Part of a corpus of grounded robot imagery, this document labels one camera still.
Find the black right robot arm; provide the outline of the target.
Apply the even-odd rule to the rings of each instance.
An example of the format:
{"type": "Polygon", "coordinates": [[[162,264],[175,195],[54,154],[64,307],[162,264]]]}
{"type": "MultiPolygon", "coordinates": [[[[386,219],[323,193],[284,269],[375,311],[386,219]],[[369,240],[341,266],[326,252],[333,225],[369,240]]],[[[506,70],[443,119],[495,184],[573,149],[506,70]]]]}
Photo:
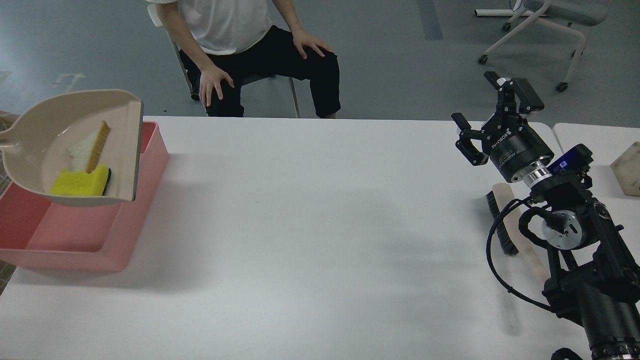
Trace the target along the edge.
{"type": "Polygon", "coordinates": [[[494,113],[480,129],[461,112],[451,114],[458,128],[455,147],[473,166],[492,162],[507,183],[524,182],[530,190],[504,205],[496,190],[486,196],[493,216],[486,242],[490,271],[508,293],[581,326],[592,359],[637,360],[639,264],[621,237],[622,225],[591,192],[592,151],[579,143],[555,158],[527,121],[545,107],[530,82],[494,71],[484,77],[497,92],[494,113]],[[517,233],[547,254],[546,304],[514,289],[493,263],[494,236],[506,255],[517,253],[506,219],[518,207],[526,210],[517,219],[517,233]]]}

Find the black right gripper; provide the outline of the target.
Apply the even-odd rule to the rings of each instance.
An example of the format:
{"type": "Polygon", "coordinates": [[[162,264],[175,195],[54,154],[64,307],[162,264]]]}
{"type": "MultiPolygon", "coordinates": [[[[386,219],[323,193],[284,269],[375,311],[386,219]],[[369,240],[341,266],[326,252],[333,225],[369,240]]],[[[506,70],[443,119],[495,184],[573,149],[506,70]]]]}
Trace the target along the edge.
{"type": "Polygon", "coordinates": [[[547,166],[554,157],[542,137],[525,121],[546,105],[524,78],[501,77],[495,71],[485,71],[483,76],[497,91],[494,116],[476,130],[461,112],[453,112],[451,119],[459,130],[455,147],[473,166],[491,162],[507,183],[521,182],[525,168],[534,163],[547,166]],[[473,140],[481,141],[482,151],[473,145],[473,140]]]}

